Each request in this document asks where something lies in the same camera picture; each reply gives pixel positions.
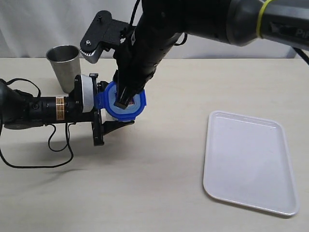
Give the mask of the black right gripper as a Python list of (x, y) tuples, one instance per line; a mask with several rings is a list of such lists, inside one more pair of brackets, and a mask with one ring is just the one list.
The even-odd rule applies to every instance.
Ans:
[(80, 42), (83, 57), (97, 63), (103, 51), (114, 50), (117, 71), (114, 106), (126, 109), (145, 86), (145, 16), (136, 26), (116, 20), (109, 11), (99, 11)]

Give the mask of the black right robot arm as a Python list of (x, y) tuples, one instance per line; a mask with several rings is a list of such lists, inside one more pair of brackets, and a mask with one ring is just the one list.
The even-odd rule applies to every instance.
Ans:
[(80, 42), (83, 57), (96, 63), (114, 50), (116, 106), (125, 109), (154, 76), (158, 64), (188, 35), (245, 46), (256, 39), (309, 48), (306, 0), (138, 0), (137, 24), (99, 11)]

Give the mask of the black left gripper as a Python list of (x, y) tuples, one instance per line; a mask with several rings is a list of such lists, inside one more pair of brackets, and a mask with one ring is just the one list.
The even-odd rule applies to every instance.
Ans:
[(74, 104), (71, 114), (74, 123), (90, 122), (94, 146), (104, 145), (103, 136), (125, 126), (133, 125), (131, 121), (105, 121), (102, 123), (101, 110), (95, 107), (98, 94), (97, 73), (77, 75), (74, 79), (74, 89), (69, 94)]

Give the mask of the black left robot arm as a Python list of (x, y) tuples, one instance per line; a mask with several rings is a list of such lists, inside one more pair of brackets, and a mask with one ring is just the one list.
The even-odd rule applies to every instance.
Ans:
[(97, 83), (97, 73), (89, 76), (77, 75), (74, 89), (68, 96), (36, 97), (30, 93), (9, 86), (17, 81), (0, 81), (0, 114), (4, 127), (10, 130), (24, 130), (49, 124), (90, 122), (93, 143), (103, 145), (104, 135), (121, 127), (134, 124), (127, 122), (102, 122), (101, 110), (95, 107), (95, 95), (102, 93), (107, 82)]

